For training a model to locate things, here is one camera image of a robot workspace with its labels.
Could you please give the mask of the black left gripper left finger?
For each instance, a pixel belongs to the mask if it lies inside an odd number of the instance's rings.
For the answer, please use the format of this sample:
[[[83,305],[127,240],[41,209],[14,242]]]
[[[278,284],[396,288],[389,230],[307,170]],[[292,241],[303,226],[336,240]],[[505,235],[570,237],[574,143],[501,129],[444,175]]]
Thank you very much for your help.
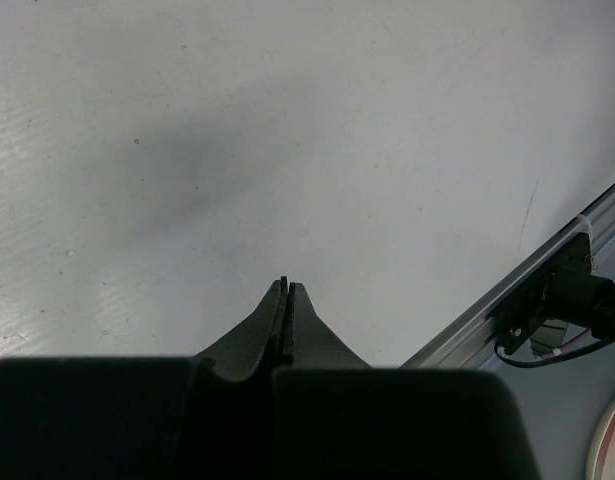
[[[187,357],[0,360],[0,479],[267,479],[288,285]]]

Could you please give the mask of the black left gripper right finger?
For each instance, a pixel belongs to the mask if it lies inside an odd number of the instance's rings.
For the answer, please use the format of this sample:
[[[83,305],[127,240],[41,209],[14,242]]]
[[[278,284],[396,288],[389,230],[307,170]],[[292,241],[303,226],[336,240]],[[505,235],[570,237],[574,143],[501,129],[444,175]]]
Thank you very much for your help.
[[[365,364],[290,288],[291,362],[272,377],[277,479],[536,479],[495,375]]]

